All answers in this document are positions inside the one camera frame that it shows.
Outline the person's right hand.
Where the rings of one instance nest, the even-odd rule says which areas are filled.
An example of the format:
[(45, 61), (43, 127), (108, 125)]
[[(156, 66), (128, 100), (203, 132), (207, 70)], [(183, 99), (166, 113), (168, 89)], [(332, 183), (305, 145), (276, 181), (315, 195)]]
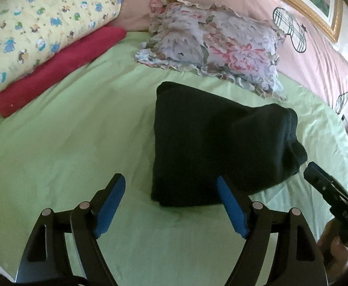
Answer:
[(340, 226), (335, 218), (330, 220), (317, 242), (322, 257), (327, 251), (332, 255), (332, 260), (325, 265), (329, 284), (337, 281), (348, 269), (348, 243), (343, 244), (339, 237)]

